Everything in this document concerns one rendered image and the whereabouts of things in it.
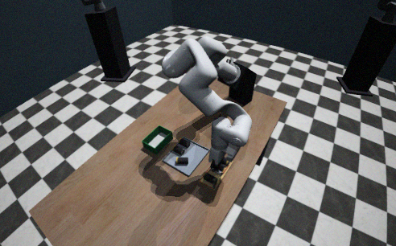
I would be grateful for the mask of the green open box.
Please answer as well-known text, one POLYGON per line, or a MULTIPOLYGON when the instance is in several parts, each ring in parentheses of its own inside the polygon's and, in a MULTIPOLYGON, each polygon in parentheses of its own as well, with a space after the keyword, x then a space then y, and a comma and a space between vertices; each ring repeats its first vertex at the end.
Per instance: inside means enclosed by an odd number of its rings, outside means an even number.
POLYGON ((172 131, 159 125, 142 140, 142 144, 145 149, 157 155, 172 139, 172 131))

